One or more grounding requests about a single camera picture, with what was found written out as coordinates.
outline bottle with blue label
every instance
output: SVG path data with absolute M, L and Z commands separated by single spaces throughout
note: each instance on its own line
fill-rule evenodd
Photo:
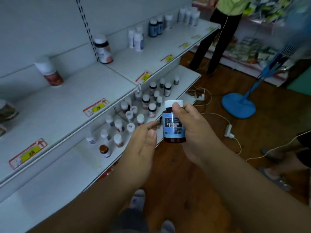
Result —
M 158 17 L 158 35 L 162 34 L 163 31 L 163 16 Z
M 158 23 L 156 19 L 151 19 L 149 22 L 149 36 L 154 38 L 158 35 Z
M 177 102 L 181 107 L 182 100 L 168 100 L 164 102 L 165 110 L 162 114 L 163 139 L 167 143 L 183 143 L 186 141 L 185 128 L 172 110 L 173 103 Z

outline wooden floor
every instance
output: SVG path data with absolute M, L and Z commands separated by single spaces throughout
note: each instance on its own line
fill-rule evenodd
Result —
M 193 54 L 182 57 L 181 65 L 187 66 Z M 207 63 L 204 59 L 201 66 Z M 259 157 L 262 147 L 274 148 L 286 144 L 296 133 L 311 128 L 311 97 L 285 88 L 263 83 L 250 99 L 256 104 L 254 116 L 239 120 L 230 116 L 221 106 L 221 96 L 229 92 L 245 93 L 255 78 L 220 65 L 215 75 L 207 77 L 205 70 L 196 82 L 197 87 L 211 91 L 212 103 L 200 112 L 214 112 L 227 117 L 233 125 L 232 133 L 240 141 L 243 159 Z M 233 151 L 239 146 L 233 139 L 223 136 L 227 122 L 218 116 L 205 115 L 218 137 Z M 269 166 L 266 158 L 250 160 L 254 167 Z M 292 196 L 308 204 L 309 173 L 286 175 L 293 187 Z M 146 191 L 145 216 L 150 230 L 159 230 L 165 219 L 171 220 L 176 232 L 241 232 L 231 215 L 221 203 L 212 182 L 192 164 L 179 144 L 161 142 L 156 148 L 152 173 L 143 186 Z

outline price tag holder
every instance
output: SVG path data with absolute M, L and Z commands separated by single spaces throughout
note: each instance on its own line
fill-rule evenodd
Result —
M 88 116 L 92 116 L 93 114 L 97 113 L 99 110 L 103 109 L 109 102 L 106 99 L 101 99 L 100 101 L 96 102 L 95 104 L 87 107 L 83 110 L 83 112 Z
M 27 160 L 35 156 L 42 149 L 47 147 L 47 143 L 42 138 L 31 144 L 27 149 L 20 152 L 17 156 L 9 160 L 11 168 L 16 169 Z
M 195 36 L 192 37 L 192 39 L 200 39 L 200 38 L 202 38 L 201 35 L 195 35 Z
M 161 59 L 161 62 L 168 63 L 168 62 L 170 62 L 172 59 L 174 59 L 173 55 L 167 55 L 165 58 Z
M 184 43 L 182 45 L 180 45 L 178 48 L 182 47 L 183 49 L 187 48 L 188 46 L 190 46 L 189 43 Z
M 145 71 L 143 72 L 142 75 L 139 76 L 139 78 L 137 78 L 135 80 L 135 82 L 139 83 L 139 84 L 143 84 L 144 82 L 146 82 L 146 80 L 148 78 L 150 78 L 150 76 L 152 75 L 152 73 L 148 72 L 148 71 Z

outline shelf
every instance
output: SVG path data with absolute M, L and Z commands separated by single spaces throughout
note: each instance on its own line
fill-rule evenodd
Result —
M 193 47 L 190 51 L 195 53 L 196 49 L 197 46 Z M 214 50 L 215 47 L 211 46 L 208 52 L 205 54 L 205 58 L 211 59 Z M 220 59 L 220 63 L 232 69 L 238 70 L 242 73 L 253 76 L 255 78 L 257 78 L 259 74 L 262 72 L 262 68 L 258 64 L 248 64 L 244 62 L 238 62 L 237 60 L 231 58 L 227 51 L 224 52 L 223 57 Z M 266 78 L 264 81 L 279 87 L 286 81 L 287 75 L 288 73 L 282 73 L 270 78 Z
M 195 99 L 188 94 L 183 94 L 180 99 L 190 104 L 195 102 Z M 106 123 L 93 133 L 97 138 L 96 144 L 90 145 L 83 139 L 0 203 L 2 232 L 24 233 L 28 231 L 76 198 L 121 156 L 129 141 L 128 133 L 123 132 L 125 145 L 122 148 L 115 148 L 112 144 L 111 156 L 104 158 L 99 153 L 99 146 L 103 143 L 99 134 L 103 128 L 107 128 Z M 156 132 L 159 144 L 163 138 L 162 127 Z
M 116 84 L 118 90 L 111 87 Z M 73 74 L 61 87 L 44 88 L 20 101 L 17 104 L 20 114 L 4 123 L 8 133 L 0 138 L 0 187 L 135 88 L 134 83 L 101 63 L 95 63 Z M 90 117 L 83 112 L 103 98 L 109 102 L 104 109 Z M 10 167 L 10 159 L 41 138 L 47 147 L 15 170 Z
M 107 66 L 135 82 L 145 71 L 155 74 L 219 28 L 219 24 L 202 19 L 199 19 L 196 27 L 176 23 L 170 31 L 163 31 L 162 35 L 145 37 L 142 52 L 126 48 L 115 53 L 114 61 Z M 168 63 L 161 61 L 168 55 L 173 55 L 174 58 Z
M 174 76 L 179 76 L 179 84 L 174 85 Z M 164 107 L 164 101 L 166 100 L 176 100 L 178 99 L 182 94 L 184 94 L 187 89 L 195 83 L 195 81 L 200 77 L 201 75 L 185 68 L 184 66 L 178 65 L 175 69 L 170 71 L 168 74 L 164 76 L 165 82 L 170 82 L 172 84 L 171 94 L 168 97 L 165 97 L 163 95 L 164 90 L 160 88 L 160 82 L 157 82 L 157 90 L 160 91 L 160 96 L 163 98 L 163 103 L 161 107 L 157 107 L 156 116 L 155 118 L 149 118 L 148 117 L 148 110 L 145 110 L 142 108 L 142 102 L 141 101 L 133 101 L 133 105 L 138 107 L 138 114 L 144 114 L 145 115 L 145 123 L 154 121 L 159 119 L 159 117 L 162 115 L 162 112 L 165 110 Z M 143 94 L 149 94 L 149 89 L 145 91 Z M 150 96 L 150 103 L 155 103 L 153 96 Z M 119 113 L 121 117 L 123 117 L 126 120 L 125 114 L 121 111 Z

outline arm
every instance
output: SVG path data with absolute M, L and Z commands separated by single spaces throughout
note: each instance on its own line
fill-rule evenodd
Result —
M 125 201 L 146 181 L 151 171 L 157 121 L 139 126 L 115 170 L 29 232 L 100 232 L 108 229 Z
M 189 104 L 173 112 L 186 129 L 187 157 L 213 181 L 245 233 L 310 232 L 311 210 L 228 149 Z

